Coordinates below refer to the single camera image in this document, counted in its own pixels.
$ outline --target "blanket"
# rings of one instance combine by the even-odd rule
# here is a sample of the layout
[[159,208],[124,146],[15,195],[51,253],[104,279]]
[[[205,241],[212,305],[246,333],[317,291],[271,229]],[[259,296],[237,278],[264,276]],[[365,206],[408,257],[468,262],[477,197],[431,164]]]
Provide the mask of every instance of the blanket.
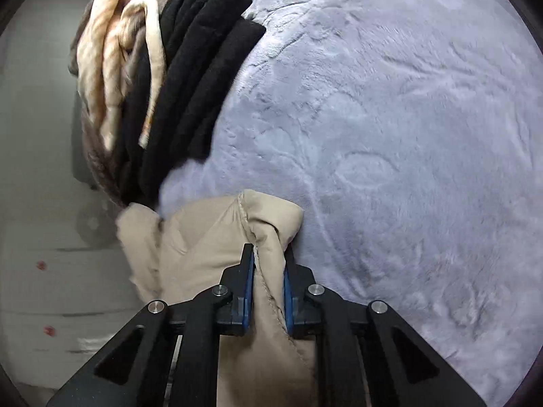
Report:
[[543,342],[543,58],[508,0],[253,0],[267,33],[167,217],[253,188],[305,209],[297,260],[391,304],[490,407]]

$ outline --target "metal pin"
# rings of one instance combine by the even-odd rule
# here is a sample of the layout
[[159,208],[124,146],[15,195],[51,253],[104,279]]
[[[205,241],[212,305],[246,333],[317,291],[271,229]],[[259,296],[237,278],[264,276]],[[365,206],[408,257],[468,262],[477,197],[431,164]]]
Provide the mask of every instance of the metal pin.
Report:
[[384,301],[374,301],[371,303],[371,309],[378,314],[384,314],[388,310],[388,306]]
[[321,284],[312,284],[307,288],[311,295],[322,295],[324,293],[324,286]]
[[217,286],[213,286],[211,292],[213,292],[213,295],[216,297],[222,297],[228,293],[228,288],[223,284],[218,284]]
[[162,303],[159,300],[151,301],[149,305],[147,306],[147,309],[152,314],[158,314],[159,312],[162,312],[164,310],[164,303]]

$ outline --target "beige cloth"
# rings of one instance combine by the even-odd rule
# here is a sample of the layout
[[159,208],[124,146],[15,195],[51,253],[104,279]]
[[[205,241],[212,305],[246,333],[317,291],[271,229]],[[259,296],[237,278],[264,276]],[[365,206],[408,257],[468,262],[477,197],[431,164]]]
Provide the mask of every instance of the beige cloth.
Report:
[[89,112],[89,122],[99,131],[104,153],[115,144],[120,109],[126,93],[123,68],[145,25],[151,62],[148,114],[152,114],[166,69],[158,16],[167,0],[94,0],[88,22],[77,45],[78,90]]
[[287,335],[283,313],[283,252],[302,223],[291,202],[252,190],[194,202],[169,220],[132,204],[117,221],[118,236],[144,302],[194,298],[239,264],[255,246],[253,317],[245,337],[222,337],[219,407],[316,405],[314,342]]

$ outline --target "floor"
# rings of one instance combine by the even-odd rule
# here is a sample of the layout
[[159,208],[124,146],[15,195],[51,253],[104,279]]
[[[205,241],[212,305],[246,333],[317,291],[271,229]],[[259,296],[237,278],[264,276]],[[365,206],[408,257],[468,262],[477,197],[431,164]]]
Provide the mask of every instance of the floor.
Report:
[[73,176],[68,51],[88,1],[26,0],[0,36],[0,361],[32,405],[142,306],[116,210]]

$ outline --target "gray fleece blanket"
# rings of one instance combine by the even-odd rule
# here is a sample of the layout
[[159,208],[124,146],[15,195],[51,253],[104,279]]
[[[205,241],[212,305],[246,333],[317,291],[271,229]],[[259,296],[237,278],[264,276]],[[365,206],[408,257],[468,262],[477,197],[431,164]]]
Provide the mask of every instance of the gray fleece blanket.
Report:
[[543,58],[507,0],[253,0],[268,29],[163,215],[253,188],[298,261],[388,301],[492,407],[543,343]]

